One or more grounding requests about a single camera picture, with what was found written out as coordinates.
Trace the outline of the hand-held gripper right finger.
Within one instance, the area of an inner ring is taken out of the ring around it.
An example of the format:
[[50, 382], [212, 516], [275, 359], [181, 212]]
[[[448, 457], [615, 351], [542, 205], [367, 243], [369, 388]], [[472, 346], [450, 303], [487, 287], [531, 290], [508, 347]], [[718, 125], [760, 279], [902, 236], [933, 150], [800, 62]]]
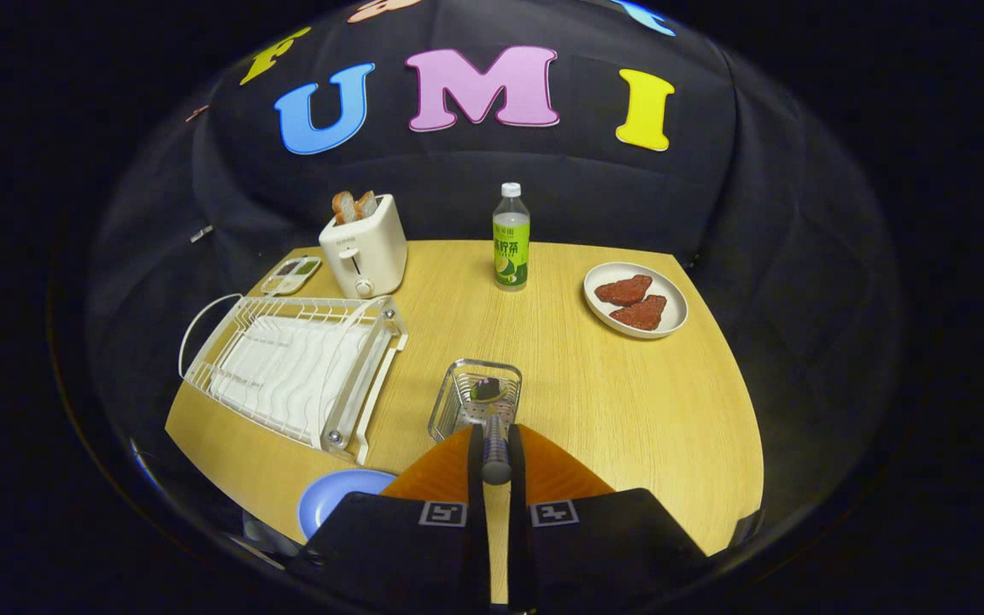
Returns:
[[651, 610], [706, 554], [652, 491], [616, 490], [527, 425], [512, 425], [507, 548], [513, 610]]

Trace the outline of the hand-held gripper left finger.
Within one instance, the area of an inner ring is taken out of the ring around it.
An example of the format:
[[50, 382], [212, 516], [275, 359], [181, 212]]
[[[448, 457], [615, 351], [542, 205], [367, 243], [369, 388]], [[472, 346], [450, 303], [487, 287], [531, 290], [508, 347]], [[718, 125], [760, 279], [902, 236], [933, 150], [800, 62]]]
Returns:
[[454, 433], [411, 474], [414, 498], [346, 494], [304, 548], [304, 583], [332, 610], [487, 610], [489, 537], [481, 483], [483, 432]]

